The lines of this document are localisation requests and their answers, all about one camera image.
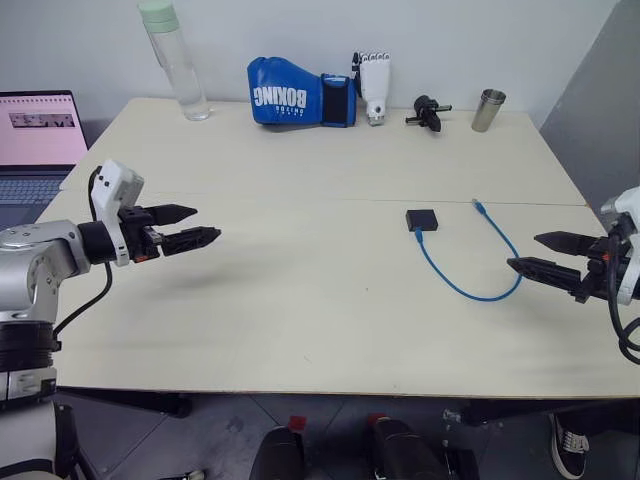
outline water bottle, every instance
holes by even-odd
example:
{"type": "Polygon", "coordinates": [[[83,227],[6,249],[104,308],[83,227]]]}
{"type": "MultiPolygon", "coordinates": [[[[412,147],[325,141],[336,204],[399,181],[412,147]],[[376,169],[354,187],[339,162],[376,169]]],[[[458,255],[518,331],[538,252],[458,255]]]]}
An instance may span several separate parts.
{"type": "Polygon", "coordinates": [[[182,39],[171,1],[147,0],[138,3],[138,9],[184,116],[189,120],[204,120],[209,116],[209,105],[182,39]]]}

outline white wall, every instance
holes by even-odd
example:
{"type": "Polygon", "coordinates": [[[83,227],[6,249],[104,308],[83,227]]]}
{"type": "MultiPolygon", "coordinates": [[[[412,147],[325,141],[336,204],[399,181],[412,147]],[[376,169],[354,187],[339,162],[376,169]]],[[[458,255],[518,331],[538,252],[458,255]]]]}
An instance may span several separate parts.
{"type": "MultiPolygon", "coordinates": [[[[210,99],[245,99],[246,65],[283,56],[349,73],[356,49],[392,55],[390,104],[423,93],[474,109],[483,88],[536,125],[617,0],[175,0],[210,99]]],[[[0,90],[69,88],[83,120],[168,96],[134,0],[0,0],[0,90]]]]}

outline shoe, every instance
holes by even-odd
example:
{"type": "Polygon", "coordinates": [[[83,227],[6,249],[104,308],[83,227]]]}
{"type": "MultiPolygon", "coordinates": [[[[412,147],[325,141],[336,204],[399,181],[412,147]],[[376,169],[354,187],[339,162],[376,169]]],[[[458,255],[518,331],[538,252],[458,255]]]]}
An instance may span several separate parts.
{"type": "Polygon", "coordinates": [[[381,417],[366,433],[369,478],[447,480],[444,465],[427,442],[399,420],[381,417]]]}
{"type": "Polygon", "coordinates": [[[287,427],[276,427],[262,440],[249,480],[303,479],[302,437],[287,427]]]}
{"type": "Polygon", "coordinates": [[[584,475],[589,440],[585,435],[565,430],[558,417],[551,414],[551,457],[558,472],[569,480],[578,480],[584,475]]]}

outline boxing glove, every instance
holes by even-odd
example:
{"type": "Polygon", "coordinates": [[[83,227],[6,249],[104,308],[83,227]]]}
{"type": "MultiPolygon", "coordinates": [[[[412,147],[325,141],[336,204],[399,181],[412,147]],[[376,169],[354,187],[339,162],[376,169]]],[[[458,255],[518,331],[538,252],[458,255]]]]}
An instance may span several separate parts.
{"type": "Polygon", "coordinates": [[[356,91],[349,77],[318,77],[280,57],[256,58],[247,75],[257,123],[348,127],[356,121],[356,91]]]}

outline white robotic hand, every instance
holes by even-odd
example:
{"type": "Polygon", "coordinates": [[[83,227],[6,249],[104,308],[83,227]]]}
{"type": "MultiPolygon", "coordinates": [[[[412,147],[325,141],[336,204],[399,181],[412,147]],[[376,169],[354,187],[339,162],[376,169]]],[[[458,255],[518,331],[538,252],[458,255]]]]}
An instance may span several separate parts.
{"type": "Polygon", "coordinates": [[[369,125],[382,125],[389,92],[391,56],[382,52],[360,53],[359,61],[360,90],[367,102],[369,125]]]}

